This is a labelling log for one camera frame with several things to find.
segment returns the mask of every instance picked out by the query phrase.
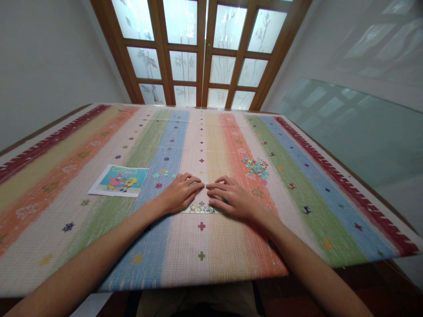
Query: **cartoon picture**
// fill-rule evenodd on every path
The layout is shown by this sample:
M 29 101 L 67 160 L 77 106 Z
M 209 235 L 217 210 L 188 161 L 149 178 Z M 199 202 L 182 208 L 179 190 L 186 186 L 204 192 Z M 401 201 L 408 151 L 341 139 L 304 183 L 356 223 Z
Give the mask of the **cartoon picture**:
M 148 169 L 107 165 L 88 191 L 93 195 L 137 197 Z

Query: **green stripe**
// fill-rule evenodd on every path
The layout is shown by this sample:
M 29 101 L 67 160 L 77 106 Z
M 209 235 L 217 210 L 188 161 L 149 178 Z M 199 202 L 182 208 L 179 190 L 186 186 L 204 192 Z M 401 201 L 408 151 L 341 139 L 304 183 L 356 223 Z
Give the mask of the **green stripe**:
M 147 168 L 156 152 L 162 134 L 171 116 L 172 110 L 159 109 L 155 112 L 144 132 L 136 139 L 131 148 L 124 166 Z M 75 237 L 68 243 L 52 270 L 68 262 L 80 250 L 108 232 L 110 229 L 125 220 L 135 203 L 133 197 L 104 196 L 96 201 L 91 208 Z
M 343 263 L 364 263 L 366 257 L 361 253 L 355 241 L 339 222 L 336 215 L 315 190 L 312 183 L 302 173 L 299 166 L 292 160 L 289 152 L 280 144 L 258 116 L 246 116 L 247 122 L 267 152 L 270 163 L 278 172 L 288 193 L 298 208 L 303 221 L 309 226 L 318 245 L 325 253 L 326 261 L 332 267 L 342 266 Z M 309 206 L 312 213 L 305 214 L 304 206 Z

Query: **patrick star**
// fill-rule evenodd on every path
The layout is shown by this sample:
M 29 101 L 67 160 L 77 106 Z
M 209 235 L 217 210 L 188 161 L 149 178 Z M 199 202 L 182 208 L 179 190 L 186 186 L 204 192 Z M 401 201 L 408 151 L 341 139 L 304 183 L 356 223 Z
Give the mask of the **patrick star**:
M 124 182 L 125 180 L 121 179 L 122 173 L 119 173 L 119 175 L 116 178 L 113 178 L 110 176 L 110 183 L 107 184 L 107 190 L 115 190 L 116 187 L 119 186 L 120 183 Z

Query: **colorful tablecloth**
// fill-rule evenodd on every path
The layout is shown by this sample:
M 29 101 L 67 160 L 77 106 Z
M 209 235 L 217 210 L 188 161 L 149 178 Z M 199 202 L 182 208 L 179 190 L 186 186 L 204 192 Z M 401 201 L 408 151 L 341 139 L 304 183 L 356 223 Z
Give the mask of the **colorful tablecloth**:
M 266 162 L 266 173 L 254 168 Z M 33 290 L 163 191 L 177 173 L 229 175 L 331 266 L 418 253 L 423 241 L 280 115 L 94 104 L 2 157 L 0 296 Z M 149 168 L 137 198 L 88 195 L 107 164 Z M 287 274 L 268 238 L 206 191 L 153 223 L 100 291 Z

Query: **hand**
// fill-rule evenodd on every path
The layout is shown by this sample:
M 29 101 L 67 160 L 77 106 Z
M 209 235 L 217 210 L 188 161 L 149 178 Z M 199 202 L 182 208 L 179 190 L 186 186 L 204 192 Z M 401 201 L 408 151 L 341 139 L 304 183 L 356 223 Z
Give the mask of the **hand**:
M 210 205 L 233 216 L 252 219 L 262 212 L 269 211 L 231 177 L 219 177 L 213 184 L 207 184 L 206 187 L 209 190 L 208 195 L 222 197 L 228 202 L 212 198 L 209 201 Z
M 163 211 L 162 215 L 172 214 L 187 208 L 202 188 L 204 188 L 204 184 L 200 178 L 194 177 L 190 173 L 178 174 L 175 180 L 151 202 L 160 206 Z

